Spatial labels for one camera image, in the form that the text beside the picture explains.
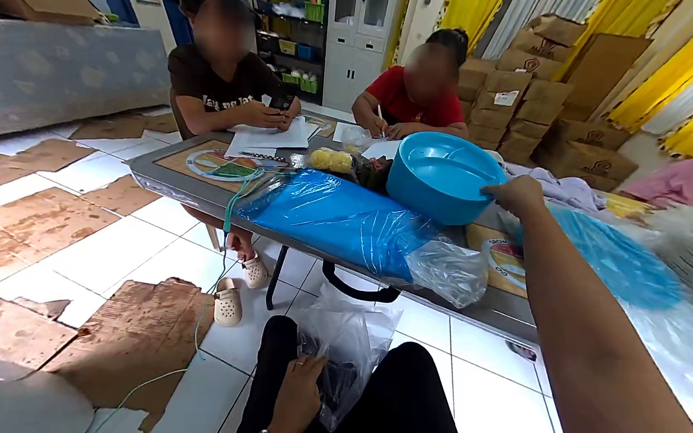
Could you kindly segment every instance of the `white tile floor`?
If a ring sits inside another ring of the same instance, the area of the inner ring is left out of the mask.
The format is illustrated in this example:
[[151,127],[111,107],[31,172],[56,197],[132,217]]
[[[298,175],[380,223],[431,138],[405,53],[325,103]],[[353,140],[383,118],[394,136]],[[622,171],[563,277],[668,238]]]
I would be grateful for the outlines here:
[[[326,109],[321,112],[332,114]],[[53,133],[67,136],[74,128],[61,125]],[[0,151],[17,152],[44,136],[55,136],[29,134],[8,138],[0,143]],[[82,141],[99,152],[59,172],[39,172],[0,186],[0,205],[51,186],[73,193],[103,187],[129,172],[123,160],[179,140],[171,134],[146,131],[140,140]],[[255,237],[255,247],[266,266],[274,269],[280,244]],[[239,282],[243,270],[236,255],[227,254],[226,267],[228,275]],[[223,256],[213,250],[204,225],[178,202],[162,198],[1,281],[0,297],[71,300],[59,320],[78,327],[128,279],[158,283],[180,277],[207,290],[223,269]],[[378,289],[373,281],[347,271],[336,273],[361,290]],[[263,288],[249,290],[241,285],[242,322],[235,328],[215,324],[210,328],[155,431],[234,432],[252,383],[266,320],[273,314],[295,318],[321,295],[323,281],[322,262],[291,249],[277,284],[274,311],[265,309]],[[540,392],[551,395],[541,366],[534,368],[530,361],[510,352],[504,339],[409,298],[399,298],[392,307],[404,310],[393,347],[417,341],[429,350],[460,431],[552,432],[554,426],[560,432],[553,400]]]

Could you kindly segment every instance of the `smartphone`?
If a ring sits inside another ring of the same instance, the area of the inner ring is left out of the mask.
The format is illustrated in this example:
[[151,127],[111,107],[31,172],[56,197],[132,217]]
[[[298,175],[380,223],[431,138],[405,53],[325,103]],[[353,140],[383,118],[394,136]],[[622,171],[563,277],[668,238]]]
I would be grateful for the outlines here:
[[294,103],[299,86],[295,83],[281,83],[272,95],[272,102],[269,106],[280,111],[288,111],[290,104]]

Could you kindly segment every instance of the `black pants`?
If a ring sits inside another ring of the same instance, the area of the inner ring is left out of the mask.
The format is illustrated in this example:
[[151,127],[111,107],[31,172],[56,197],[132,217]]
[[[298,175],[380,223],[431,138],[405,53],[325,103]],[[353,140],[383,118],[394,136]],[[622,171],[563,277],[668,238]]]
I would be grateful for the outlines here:
[[[296,322],[285,316],[266,322],[255,379],[237,433],[258,433],[272,421],[285,369],[297,355],[296,329]],[[317,420],[306,429],[307,433],[324,431]],[[336,431],[455,433],[454,417],[430,354],[415,343],[390,350]]]

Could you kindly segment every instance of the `blue plastic basin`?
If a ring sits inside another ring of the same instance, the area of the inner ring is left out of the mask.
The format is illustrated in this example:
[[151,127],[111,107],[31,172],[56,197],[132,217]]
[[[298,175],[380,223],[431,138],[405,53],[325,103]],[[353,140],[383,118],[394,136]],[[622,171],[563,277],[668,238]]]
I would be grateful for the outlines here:
[[415,133],[397,148],[387,192],[411,210],[460,226],[494,201],[480,188],[504,182],[499,164],[475,144],[444,133]]

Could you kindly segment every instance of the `table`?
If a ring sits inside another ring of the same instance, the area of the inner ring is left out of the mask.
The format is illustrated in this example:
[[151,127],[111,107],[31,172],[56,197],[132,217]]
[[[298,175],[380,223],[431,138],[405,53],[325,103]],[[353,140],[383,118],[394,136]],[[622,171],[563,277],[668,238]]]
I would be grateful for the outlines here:
[[[135,177],[136,181],[138,181],[138,183],[147,190],[157,192],[163,196],[168,196],[188,206],[223,219],[226,204],[228,204],[229,200],[234,195],[232,191],[224,190],[219,186],[214,186],[186,174],[176,172],[175,170],[167,169],[163,166],[157,165],[154,162],[170,155],[191,149],[210,140],[231,143],[232,138],[233,133],[230,132],[209,133],[174,144],[172,146],[168,146],[164,149],[138,156],[134,160],[130,161],[132,175]],[[307,151],[312,152],[313,150],[319,149],[323,146],[330,147],[331,149],[335,150],[341,149],[341,143],[333,142],[330,137],[326,138],[322,136],[315,136],[312,140],[310,140],[308,150],[278,150],[277,155],[289,156],[295,153],[300,154]],[[248,200],[253,200],[256,197],[257,195],[254,193],[241,202],[238,202],[238,206],[247,202]],[[497,209],[495,209],[495,207],[496,205],[493,205],[491,208],[486,210],[486,212],[484,212],[484,214],[481,215],[476,222],[480,225],[500,230],[501,224],[496,217]],[[451,304],[449,304],[448,301],[444,300],[434,291],[427,288],[418,287],[411,284],[399,287],[392,286],[390,282],[383,281],[381,278],[372,275],[366,269],[358,267],[357,265],[347,261],[343,261],[338,257],[333,257],[330,254],[318,251],[283,234],[266,230],[265,228],[257,226],[254,223],[244,220],[236,215],[232,216],[231,223],[254,233],[258,233],[261,236],[268,237],[269,239],[284,245],[280,251],[276,269],[273,273],[273,280],[269,284],[269,291],[267,292],[267,306],[269,308],[271,308],[271,297],[274,294],[274,284],[276,283],[276,277],[278,277],[280,274],[280,268],[282,267],[282,263],[285,258],[285,252],[287,251],[288,247],[292,247],[298,251],[302,251],[311,256],[322,259],[323,272],[326,274],[326,276],[328,276],[329,273],[332,274],[332,264],[330,263],[335,263],[336,265],[344,268],[346,271],[355,273],[361,277],[367,277],[373,282],[378,283],[382,288],[380,290],[382,294],[379,295],[379,301],[391,301],[397,297],[397,294],[399,293],[398,290],[407,291],[414,299],[418,300],[422,304],[426,304],[429,307],[442,311],[451,317],[465,320],[483,328],[488,328],[505,338],[516,341],[517,343],[522,343],[529,346],[538,346],[538,337],[534,318],[531,316],[531,309],[528,306],[528,300],[523,297],[508,293],[504,290],[496,289],[495,287],[488,287],[486,294],[478,302],[471,304],[466,308],[457,310]],[[448,227],[448,233],[446,234],[454,239],[457,244],[466,246],[464,243],[463,227]],[[339,287],[339,284],[336,281],[332,281],[330,278],[329,281],[334,283],[337,288],[344,291],[346,294],[351,296],[354,294],[349,292],[348,289],[350,287]]]

